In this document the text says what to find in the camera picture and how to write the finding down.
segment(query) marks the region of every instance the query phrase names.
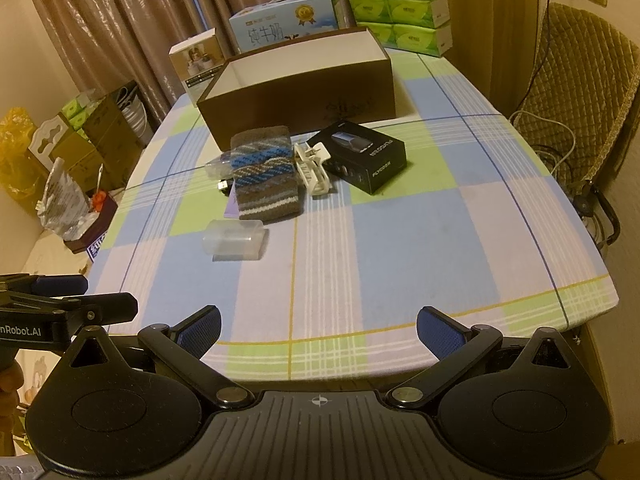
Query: white plastic clip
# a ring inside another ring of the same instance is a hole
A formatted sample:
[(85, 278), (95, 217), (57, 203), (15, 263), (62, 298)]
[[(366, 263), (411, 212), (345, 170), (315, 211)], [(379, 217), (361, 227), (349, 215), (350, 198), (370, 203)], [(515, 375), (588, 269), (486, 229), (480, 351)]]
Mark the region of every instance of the white plastic clip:
[(312, 148), (308, 145), (294, 144), (294, 156), (298, 173), (302, 177), (307, 192), (311, 196), (319, 196), (329, 193), (331, 181), (322, 163), (331, 158), (331, 155), (322, 142), (318, 142)]

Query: crosshair logo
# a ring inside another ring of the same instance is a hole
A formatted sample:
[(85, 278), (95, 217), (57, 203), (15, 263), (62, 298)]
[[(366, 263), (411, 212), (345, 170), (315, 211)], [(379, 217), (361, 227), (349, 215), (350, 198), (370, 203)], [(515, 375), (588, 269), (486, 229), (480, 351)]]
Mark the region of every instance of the crosshair logo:
[(326, 403), (330, 401), (326, 397), (323, 397), (322, 395), (318, 395), (317, 397), (314, 397), (313, 399), (311, 399), (311, 402), (314, 403), (316, 406), (324, 406)]

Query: knitted wristband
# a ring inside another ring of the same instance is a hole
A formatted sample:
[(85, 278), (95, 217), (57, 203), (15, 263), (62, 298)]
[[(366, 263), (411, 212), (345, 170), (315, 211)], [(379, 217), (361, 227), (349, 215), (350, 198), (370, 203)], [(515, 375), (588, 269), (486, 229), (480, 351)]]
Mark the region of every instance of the knitted wristband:
[(300, 212), (293, 148), (286, 126), (234, 135), (231, 168), (240, 219), (267, 221)]

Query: small white box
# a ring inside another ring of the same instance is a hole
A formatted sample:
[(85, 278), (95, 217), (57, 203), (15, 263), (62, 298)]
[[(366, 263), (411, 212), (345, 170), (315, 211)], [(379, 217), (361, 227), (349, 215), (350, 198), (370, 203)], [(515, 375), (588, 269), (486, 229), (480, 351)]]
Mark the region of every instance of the small white box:
[(194, 106), (225, 62), (215, 28), (172, 46), (169, 58)]

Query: black product box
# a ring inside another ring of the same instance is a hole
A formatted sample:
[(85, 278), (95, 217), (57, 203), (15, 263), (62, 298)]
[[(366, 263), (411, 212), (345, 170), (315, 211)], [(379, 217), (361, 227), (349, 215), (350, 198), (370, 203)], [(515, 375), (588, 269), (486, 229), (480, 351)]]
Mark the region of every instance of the black product box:
[(359, 124), (340, 120), (308, 140), (331, 154), (324, 167), (349, 184), (373, 194), (406, 166), (404, 142)]

